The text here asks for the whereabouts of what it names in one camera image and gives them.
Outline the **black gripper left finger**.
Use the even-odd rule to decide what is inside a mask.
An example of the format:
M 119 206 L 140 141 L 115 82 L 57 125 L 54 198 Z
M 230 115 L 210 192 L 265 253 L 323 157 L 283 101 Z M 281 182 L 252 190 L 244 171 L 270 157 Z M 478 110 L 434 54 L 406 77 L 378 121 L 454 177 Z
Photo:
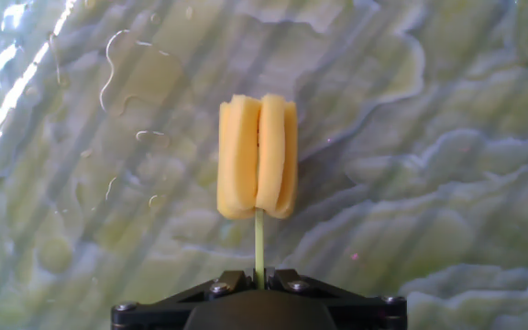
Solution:
M 111 330 L 182 330 L 192 311 L 234 293 L 256 290 L 253 269 L 226 270 L 219 277 L 154 303 L 119 302 L 111 309 Z

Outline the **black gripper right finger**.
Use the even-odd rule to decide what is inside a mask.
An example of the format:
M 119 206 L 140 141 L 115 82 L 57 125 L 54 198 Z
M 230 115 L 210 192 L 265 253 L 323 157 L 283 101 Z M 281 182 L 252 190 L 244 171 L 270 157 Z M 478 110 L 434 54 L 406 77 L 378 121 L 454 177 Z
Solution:
M 268 290 L 317 301 L 338 329 L 407 330 L 407 301 L 401 296 L 366 297 L 300 275 L 295 269 L 265 268 Z

